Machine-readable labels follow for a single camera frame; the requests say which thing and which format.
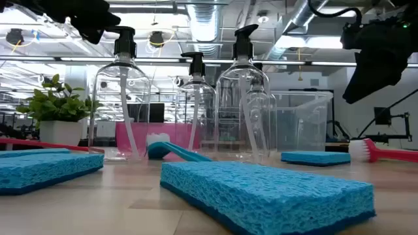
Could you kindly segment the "silver ribbed ventilation duct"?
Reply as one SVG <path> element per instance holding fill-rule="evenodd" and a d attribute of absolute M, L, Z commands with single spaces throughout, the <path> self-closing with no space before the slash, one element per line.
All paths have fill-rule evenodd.
<path fill-rule="evenodd" d="M 191 37 L 195 41 L 194 49 L 202 52 L 206 58 L 219 55 L 220 46 L 216 44 L 219 35 L 221 6 L 218 0 L 192 0 L 186 5 L 189 15 Z"/>

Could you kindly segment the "clear plastic pump bottle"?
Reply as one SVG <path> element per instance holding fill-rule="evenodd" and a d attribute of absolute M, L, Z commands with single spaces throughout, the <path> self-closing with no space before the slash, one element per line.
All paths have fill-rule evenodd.
<path fill-rule="evenodd" d="M 233 63 L 216 84 L 216 151 L 225 159 L 261 163 L 270 155 L 274 104 L 266 74 L 253 64 L 250 35 L 257 24 L 234 32 Z"/>
<path fill-rule="evenodd" d="M 177 90 L 175 104 L 176 140 L 189 151 L 203 153 L 214 144 L 215 89 L 205 80 L 203 53 L 186 52 L 190 57 L 190 79 Z"/>
<path fill-rule="evenodd" d="M 254 63 L 256 73 L 250 76 L 246 93 L 252 133 L 260 157 L 268 157 L 276 150 L 276 98 L 270 92 L 270 83 L 262 63 Z"/>
<path fill-rule="evenodd" d="M 112 26 L 106 31 L 118 34 L 115 58 L 92 81 L 88 148 L 103 150 L 108 163 L 139 162 L 146 154 L 150 79 L 135 64 L 135 30 Z"/>

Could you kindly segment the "green plant in white pot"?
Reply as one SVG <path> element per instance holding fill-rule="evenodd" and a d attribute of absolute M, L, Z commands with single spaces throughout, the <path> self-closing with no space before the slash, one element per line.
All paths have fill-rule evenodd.
<path fill-rule="evenodd" d="M 16 110 L 35 119 L 39 130 L 39 139 L 50 144 L 77 146 L 82 139 L 82 119 L 89 117 L 102 104 L 91 97 L 81 99 L 78 91 L 81 87 L 71 87 L 60 82 L 59 75 L 53 75 L 49 82 L 33 90 L 33 96 L 27 100 L 29 104 L 19 105 Z"/>

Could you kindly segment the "black background computer monitor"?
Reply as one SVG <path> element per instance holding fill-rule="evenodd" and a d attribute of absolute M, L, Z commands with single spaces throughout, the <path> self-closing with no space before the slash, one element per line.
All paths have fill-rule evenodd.
<path fill-rule="evenodd" d="M 165 114 L 164 103 L 128 104 L 128 114 L 134 122 L 163 123 Z"/>

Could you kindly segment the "black aluminium table frame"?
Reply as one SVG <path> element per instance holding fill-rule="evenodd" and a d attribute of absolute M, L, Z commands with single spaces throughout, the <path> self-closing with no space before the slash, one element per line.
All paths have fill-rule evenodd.
<path fill-rule="evenodd" d="M 348 148 L 349 148 L 349 144 L 348 143 L 327 142 L 325 144 L 325 151 L 347 153 L 348 152 Z"/>

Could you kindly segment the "red dish brush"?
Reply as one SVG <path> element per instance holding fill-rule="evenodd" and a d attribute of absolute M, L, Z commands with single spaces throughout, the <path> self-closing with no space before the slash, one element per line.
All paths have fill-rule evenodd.
<path fill-rule="evenodd" d="M 377 162 L 380 159 L 418 163 L 418 151 L 381 149 L 369 138 L 351 140 L 348 146 L 348 153 L 352 159 L 369 163 Z"/>
<path fill-rule="evenodd" d="M 35 140 L 19 140 L 14 138 L 0 138 L 1 144 L 19 144 L 19 145 L 26 145 L 26 146 L 38 146 L 43 148 L 66 148 L 69 150 L 74 151 L 90 151 L 90 152 L 96 152 L 96 153 L 105 153 L 105 150 L 99 149 L 99 148 L 88 148 L 88 147 L 80 147 L 80 146 L 68 146 L 63 144 L 51 144 L 46 142 L 39 142 Z"/>

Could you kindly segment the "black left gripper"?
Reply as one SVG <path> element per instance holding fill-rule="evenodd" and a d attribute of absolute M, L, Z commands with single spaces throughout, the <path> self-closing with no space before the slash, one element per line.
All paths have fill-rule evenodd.
<path fill-rule="evenodd" d="M 105 0 L 0 0 L 0 12 L 14 5 L 55 20 L 70 17 L 71 25 L 92 44 L 100 42 L 106 28 L 121 22 L 118 16 L 109 12 L 110 5 Z"/>

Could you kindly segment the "blue cellulose sponge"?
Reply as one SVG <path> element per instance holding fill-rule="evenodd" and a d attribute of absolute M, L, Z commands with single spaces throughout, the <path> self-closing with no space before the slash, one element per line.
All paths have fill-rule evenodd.
<path fill-rule="evenodd" d="M 350 163 L 351 156 L 330 151 L 287 151 L 281 153 L 281 161 L 295 165 L 333 166 Z"/>
<path fill-rule="evenodd" d="M 259 164 L 163 163 L 160 185 L 236 235 L 334 235 L 376 214 L 370 183 Z"/>
<path fill-rule="evenodd" d="M 22 195 L 91 174 L 103 163 L 100 153 L 42 153 L 0 159 L 0 196 Z"/>
<path fill-rule="evenodd" d="M 71 151 L 65 148 L 0 151 L 0 159 L 10 158 L 10 157 L 21 157 L 25 155 L 47 154 L 47 153 L 71 153 Z"/>

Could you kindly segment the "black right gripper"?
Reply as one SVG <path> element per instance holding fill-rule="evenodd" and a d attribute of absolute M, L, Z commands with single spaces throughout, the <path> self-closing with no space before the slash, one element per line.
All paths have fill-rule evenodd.
<path fill-rule="evenodd" d="M 361 51 L 355 53 L 357 66 L 342 95 L 353 104 L 397 83 L 397 70 L 406 69 L 411 54 L 418 52 L 418 9 L 367 23 L 356 11 L 355 21 L 343 26 L 340 42 L 346 50 Z"/>

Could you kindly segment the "black monitor on arm mount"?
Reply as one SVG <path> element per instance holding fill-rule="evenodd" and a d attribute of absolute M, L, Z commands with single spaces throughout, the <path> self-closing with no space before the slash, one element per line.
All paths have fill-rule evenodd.
<path fill-rule="evenodd" d="M 385 134 L 385 133 L 377 133 L 377 134 L 366 134 L 364 137 L 362 137 L 362 134 L 364 133 L 371 124 L 376 125 L 387 125 L 390 127 L 392 125 L 392 119 L 394 118 L 402 118 L 404 120 L 404 126 L 405 126 L 405 133 L 404 134 Z M 371 139 L 374 142 L 380 142 L 384 144 L 388 144 L 389 140 L 395 139 L 395 140 L 407 140 L 408 142 L 412 142 L 412 135 L 410 131 L 410 113 L 404 112 L 403 114 L 397 114 L 392 115 L 389 108 L 383 108 L 383 107 L 374 107 L 374 119 L 371 123 L 368 124 L 367 127 L 364 128 L 362 133 L 356 137 L 353 138 L 354 140 L 360 140 L 363 138 Z"/>

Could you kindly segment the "clear plastic bin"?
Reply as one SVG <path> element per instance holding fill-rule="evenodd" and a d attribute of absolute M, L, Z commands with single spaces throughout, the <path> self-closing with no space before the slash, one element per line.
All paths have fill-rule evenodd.
<path fill-rule="evenodd" d="M 329 91 L 275 91 L 277 151 L 325 150 Z"/>

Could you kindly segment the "pink plastic tray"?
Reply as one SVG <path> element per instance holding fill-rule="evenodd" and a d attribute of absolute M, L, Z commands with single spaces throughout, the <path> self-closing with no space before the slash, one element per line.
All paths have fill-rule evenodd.
<path fill-rule="evenodd" d="M 166 133 L 173 144 L 182 148 L 190 140 L 190 131 L 186 124 L 117 122 L 116 147 L 119 156 L 125 159 L 148 158 L 146 137 L 152 133 Z"/>

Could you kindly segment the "teal dish brush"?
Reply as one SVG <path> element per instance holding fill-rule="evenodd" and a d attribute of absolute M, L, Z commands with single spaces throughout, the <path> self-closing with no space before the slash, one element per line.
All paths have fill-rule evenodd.
<path fill-rule="evenodd" d="M 162 159 L 169 153 L 174 153 L 185 161 L 212 161 L 211 159 L 189 150 L 177 146 L 170 141 L 170 136 L 166 133 L 148 134 L 146 137 L 146 149 L 149 159 Z"/>

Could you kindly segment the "silver slanted ventilation duct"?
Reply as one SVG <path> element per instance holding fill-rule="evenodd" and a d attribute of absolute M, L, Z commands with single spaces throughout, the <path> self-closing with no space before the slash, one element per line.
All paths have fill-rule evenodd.
<path fill-rule="evenodd" d="M 275 42 L 271 49 L 264 55 L 266 60 L 279 60 L 288 48 L 302 47 L 302 38 L 298 35 L 306 35 L 308 25 L 315 14 L 308 6 L 308 0 L 297 0 L 293 11 L 281 16 L 276 24 Z"/>

